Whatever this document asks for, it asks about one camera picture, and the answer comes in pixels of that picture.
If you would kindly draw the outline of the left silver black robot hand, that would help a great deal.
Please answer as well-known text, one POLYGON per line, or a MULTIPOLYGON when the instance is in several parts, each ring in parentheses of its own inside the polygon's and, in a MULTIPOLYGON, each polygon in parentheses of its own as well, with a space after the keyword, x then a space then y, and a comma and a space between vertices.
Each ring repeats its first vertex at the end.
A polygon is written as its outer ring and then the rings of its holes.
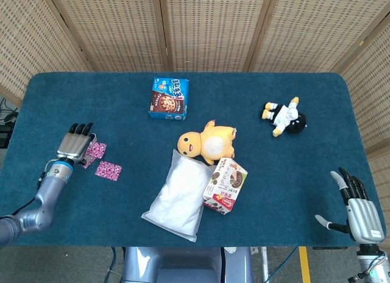
POLYGON ((93 123, 72 124, 57 149, 57 158, 61 161, 68 162, 72 166, 77 164, 86 165, 86 151, 89 144, 96 137, 95 133, 90 132, 92 126, 93 123))

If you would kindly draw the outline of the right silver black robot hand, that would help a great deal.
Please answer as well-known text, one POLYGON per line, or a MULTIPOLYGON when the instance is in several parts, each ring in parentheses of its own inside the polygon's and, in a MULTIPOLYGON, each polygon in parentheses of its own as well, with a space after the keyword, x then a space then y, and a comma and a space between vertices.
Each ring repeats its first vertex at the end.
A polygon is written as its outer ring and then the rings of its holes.
POLYGON ((338 224, 316 215, 317 222, 328 230, 350 235, 359 245, 378 245, 385 239, 385 233, 375 204, 369 199, 364 184, 345 169, 331 171, 346 208, 346 224, 338 224))

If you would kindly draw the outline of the blue chocolate cookie box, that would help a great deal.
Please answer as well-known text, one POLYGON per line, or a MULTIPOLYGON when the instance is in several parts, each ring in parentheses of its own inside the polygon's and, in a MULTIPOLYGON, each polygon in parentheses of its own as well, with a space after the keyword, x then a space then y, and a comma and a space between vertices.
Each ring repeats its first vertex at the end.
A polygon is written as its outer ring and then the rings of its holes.
POLYGON ((188 79, 155 77, 149 116, 164 120, 185 120, 189 96, 188 79))

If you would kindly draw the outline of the white metal stand leg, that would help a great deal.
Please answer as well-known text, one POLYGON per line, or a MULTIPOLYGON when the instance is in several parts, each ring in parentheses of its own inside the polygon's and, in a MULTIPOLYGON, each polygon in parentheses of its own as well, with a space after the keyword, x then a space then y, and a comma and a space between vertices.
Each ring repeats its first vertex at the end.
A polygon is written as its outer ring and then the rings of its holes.
POLYGON ((260 250, 261 250, 261 259, 262 259, 263 283, 267 283, 269 279, 267 247, 262 246, 260 250))

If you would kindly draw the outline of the white plastic bag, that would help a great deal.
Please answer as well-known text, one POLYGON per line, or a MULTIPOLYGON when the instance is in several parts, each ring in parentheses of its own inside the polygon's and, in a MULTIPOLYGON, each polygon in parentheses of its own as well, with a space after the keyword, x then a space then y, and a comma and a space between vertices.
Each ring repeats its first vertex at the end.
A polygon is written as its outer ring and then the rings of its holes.
POLYGON ((195 242, 204 209, 203 192, 215 168, 173 150, 165 184, 142 219, 195 242))

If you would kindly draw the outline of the black penguin plush toy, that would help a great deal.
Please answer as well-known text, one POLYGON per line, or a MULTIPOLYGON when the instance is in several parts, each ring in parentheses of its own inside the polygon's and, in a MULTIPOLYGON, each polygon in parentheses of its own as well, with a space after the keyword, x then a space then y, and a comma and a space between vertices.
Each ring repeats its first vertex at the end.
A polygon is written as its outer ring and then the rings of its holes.
POLYGON ((281 105, 276 102, 267 102, 260 113, 262 120, 268 120, 275 128, 272 131, 274 137, 278 137, 288 131, 293 134, 302 132, 307 127, 307 118, 297 109, 299 97, 294 97, 289 104, 281 105))

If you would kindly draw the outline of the yellow plush dinosaur toy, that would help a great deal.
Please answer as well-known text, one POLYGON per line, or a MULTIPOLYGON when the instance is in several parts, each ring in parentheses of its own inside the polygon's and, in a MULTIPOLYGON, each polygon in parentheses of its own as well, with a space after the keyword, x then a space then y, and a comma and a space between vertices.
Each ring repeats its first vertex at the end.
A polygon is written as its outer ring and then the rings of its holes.
POLYGON ((186 132, 177 142, 177 150, 186 157, 201 156, 209 165, 221 158, 235 157, 233 141, 236 128, 217 126, 215 120, 210 120, 202 132, 186 132))

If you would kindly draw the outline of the white red snack box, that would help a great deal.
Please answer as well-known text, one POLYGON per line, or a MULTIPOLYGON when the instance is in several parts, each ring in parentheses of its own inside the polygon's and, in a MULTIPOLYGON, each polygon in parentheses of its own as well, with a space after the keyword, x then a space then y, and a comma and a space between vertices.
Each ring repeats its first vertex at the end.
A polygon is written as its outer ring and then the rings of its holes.
POLYGON ((221 158, 203 192, 204 205, 222 215, 231 212, 246 177, 247 171, 233 159, 221 158))

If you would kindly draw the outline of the grey robot torso base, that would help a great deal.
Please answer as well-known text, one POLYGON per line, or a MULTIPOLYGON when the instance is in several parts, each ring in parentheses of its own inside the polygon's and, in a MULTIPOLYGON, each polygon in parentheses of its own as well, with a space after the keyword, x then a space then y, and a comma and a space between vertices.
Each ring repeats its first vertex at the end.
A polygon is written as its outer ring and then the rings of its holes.
POLYGON ((121 283, 253 283, 249 247, 127 247, 121 283))

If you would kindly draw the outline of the woven bamboo folding screen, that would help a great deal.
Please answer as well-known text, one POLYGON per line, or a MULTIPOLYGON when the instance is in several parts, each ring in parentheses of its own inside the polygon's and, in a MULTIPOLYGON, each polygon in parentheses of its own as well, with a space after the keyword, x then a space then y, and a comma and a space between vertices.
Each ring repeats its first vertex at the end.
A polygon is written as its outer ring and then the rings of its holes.
POLYGON ((0 97, 49 71, 333 71, 390 146, 390 0, 0 0, 0 97))

